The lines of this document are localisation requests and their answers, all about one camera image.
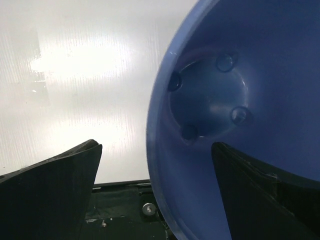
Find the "white backdrop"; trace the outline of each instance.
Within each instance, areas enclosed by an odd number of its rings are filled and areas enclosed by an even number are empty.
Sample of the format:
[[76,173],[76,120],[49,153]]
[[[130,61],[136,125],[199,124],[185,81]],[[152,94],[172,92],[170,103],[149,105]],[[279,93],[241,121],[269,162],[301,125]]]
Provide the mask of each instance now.
[[148,179],[152,86],[195,3],[0,1],[0,175],[95,139],[96,184]]

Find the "blue plastic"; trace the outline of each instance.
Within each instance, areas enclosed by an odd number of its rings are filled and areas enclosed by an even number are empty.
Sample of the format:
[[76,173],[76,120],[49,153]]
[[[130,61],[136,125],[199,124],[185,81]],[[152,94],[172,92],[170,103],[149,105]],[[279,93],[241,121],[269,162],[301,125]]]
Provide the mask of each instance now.
[[231,239],[218,141],[320,181],[320,1],[200,0],[176,33],[154,84],[147,158],[180,240]]

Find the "black surface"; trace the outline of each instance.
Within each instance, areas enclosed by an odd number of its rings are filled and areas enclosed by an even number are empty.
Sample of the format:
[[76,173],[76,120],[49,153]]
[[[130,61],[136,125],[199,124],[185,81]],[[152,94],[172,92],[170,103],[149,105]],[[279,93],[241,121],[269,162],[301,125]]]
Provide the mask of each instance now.
[[144,215],[146,203],[158,208],[150,184],[116,184],[94,190],[80,240],[166,240],[166,223],[158,211]]
[[320,182],[220,142],[212,159],[233,240],[320,239]]
[[1,176],[1,239],[78,239],[101,154],[102,146],[89,140]]

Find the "black plastic piece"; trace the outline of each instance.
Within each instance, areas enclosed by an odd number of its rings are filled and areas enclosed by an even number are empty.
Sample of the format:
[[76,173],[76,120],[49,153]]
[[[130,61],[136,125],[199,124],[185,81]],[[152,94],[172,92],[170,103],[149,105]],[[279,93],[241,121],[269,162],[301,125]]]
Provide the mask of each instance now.
[[88,140],[0,178],[0,233],[6,240],[79,239],[102,145]]
[[320,182],[225,143],[214,143],[211,151],[233,240],[320,239]]
[[150,182],[116,183],[94,189],[80,240],[175,239],[158,210],[151,216],[143,214],[146,203],[158,209]]

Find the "metal bolt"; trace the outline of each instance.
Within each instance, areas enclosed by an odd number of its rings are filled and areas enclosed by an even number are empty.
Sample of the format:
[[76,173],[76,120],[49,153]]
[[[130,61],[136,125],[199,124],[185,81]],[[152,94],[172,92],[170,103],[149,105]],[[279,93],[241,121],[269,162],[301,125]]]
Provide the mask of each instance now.
[[181,136],[184,140],[195,140],[198,136],[198,129],[194,125],[185,125],[182,127]]
[[181,84],[182,84],[182,80],[181,80],[180,74],[177,72],[174,72],[171,75],[171,78],[169,81],[168,91],[174,92],[174,91],[178,90],[181,87]]
[[234,68],[235,60],[228,54],[222,54],[216,59],[216,67],[220,72],[227,73]]
[[144,215],[147,216],[152,216],[156,213],[156,206],[153,203],[146,203],[145,205],[143,205],[142,207],[142,212]]
[[249,126],[253,123],[253,114],[244,106],[237,106],[231,111],[231,120],[237,126]]

